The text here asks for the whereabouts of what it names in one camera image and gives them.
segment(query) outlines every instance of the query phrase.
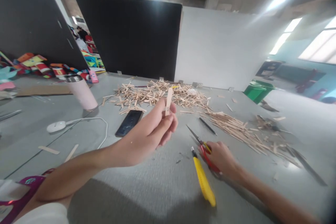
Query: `white computer mouse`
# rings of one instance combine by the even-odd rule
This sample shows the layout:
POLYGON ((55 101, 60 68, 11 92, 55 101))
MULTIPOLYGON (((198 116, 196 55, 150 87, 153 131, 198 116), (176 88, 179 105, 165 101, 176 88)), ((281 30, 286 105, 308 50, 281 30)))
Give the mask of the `white computer mouse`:
POLYGON ((49 133, 53 133, 59 130, 62 130, 66 127, 65 121, 54 122, 47 127, 49 133))

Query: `white board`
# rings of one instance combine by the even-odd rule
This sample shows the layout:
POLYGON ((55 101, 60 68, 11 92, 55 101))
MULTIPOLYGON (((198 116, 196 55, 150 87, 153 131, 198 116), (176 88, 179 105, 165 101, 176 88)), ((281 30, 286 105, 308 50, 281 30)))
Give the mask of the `white board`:
POLYGON ((183 7, 175 81, 244 91, 289 22, 183 7))

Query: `smartphone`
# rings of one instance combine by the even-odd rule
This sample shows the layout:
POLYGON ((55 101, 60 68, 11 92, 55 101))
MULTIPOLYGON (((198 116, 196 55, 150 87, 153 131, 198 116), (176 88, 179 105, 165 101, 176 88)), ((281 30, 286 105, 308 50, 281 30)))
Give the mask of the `smartphone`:
POLYGON ((143 114, 142 111, 130 110, 115 133, 116 137, 124 137, 140 121, 143 114))

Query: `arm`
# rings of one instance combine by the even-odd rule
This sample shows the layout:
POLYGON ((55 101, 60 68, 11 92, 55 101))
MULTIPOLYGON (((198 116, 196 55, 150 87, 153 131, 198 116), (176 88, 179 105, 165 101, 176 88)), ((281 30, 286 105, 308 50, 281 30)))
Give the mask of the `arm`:
POLYGON ((116 143, 79 155, 58 167, 45 179, 16 219, 51 202, 68 207, 73 194, 101 170, 137 165, 158 146, 165 145, 178 124, 173 103, 170 105, 171 115, 163 116, 165 102, 166 99, 161 99, 148 115, 116 143))
POLYGON ((235 181, 257 196, 283 223, 319 223, 309 213, 297 208, 254 175, 248 173, 235 161, 229 148, 222 142, 207 142, 207 145, 212 149, 212 154, 208 155, 211 162, 230 180, 235 181))

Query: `yellow utility knife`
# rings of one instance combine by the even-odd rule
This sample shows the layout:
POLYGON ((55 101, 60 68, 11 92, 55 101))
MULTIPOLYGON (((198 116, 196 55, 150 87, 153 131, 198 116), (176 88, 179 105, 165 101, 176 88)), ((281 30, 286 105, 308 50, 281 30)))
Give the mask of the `yellow utility knife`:
POLYGON ((196 152, 194 150, 194 147, 191 147, 191 152, 192 156, 194 159, 196 171, 197 171, 197 176, 198 176, 198 181, 202 190, 203 197, 210 202, 212 207, 216 206, 216 198, 214 193, 212 192, 209 182, 205 176, 203 167, 201 165, 200 160, 197 158, 196 152))

